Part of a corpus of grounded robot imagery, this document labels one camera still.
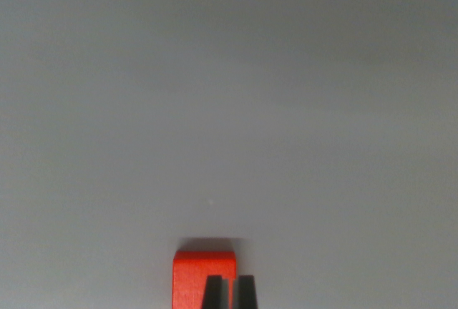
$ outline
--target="red block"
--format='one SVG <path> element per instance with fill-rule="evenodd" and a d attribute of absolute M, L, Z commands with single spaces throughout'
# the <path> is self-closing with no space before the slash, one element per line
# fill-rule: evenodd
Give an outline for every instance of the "red block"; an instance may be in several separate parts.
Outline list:
<path fill-rule="evenodd" d="M 173 259 L 172 309 L 200 309 L 209 275 L 228 279 L 231 308 L 236 273 L 234 252 L 177 252 Z"/>

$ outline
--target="gray background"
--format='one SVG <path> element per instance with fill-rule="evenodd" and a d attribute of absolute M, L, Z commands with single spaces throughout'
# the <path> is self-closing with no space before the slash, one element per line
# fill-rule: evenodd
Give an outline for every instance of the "gray background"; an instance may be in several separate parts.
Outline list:
<path fill-rule="evenodd" d="M 0 0 L 0 308 L 458 308 L 458 0 Z"/>

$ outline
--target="orange-red wooden block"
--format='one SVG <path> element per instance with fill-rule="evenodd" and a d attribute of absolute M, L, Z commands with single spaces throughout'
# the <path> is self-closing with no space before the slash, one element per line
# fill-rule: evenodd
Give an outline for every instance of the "orange-red wooden block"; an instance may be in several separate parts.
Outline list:
<path fill-rule="evenodd" d="M 209 275 L 228 279 L 231 302 L 236 273 L 234 252 L 177 252 L 173 259 L 172 309 L 200 309 Z"/>

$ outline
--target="red cube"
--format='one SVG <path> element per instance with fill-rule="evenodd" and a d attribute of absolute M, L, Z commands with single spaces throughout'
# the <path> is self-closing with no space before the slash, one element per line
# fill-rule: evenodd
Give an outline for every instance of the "red cube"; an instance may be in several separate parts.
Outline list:
<path fill-rule="evenodd" d="M 228 280 L 229 308 L 237 275 L 234 252 L 177 252 L 173 259 L 172 309 L 200 309 L 209 275 Z"/>

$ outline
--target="white surface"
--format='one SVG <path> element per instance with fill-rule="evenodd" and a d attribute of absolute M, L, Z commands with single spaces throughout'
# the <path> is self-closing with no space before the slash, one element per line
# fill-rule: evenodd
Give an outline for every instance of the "white surface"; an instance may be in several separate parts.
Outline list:
<path fill-rule="evenodd" d="M 458 308 L 458 0 L 0 0 L 0 308 Z"/>

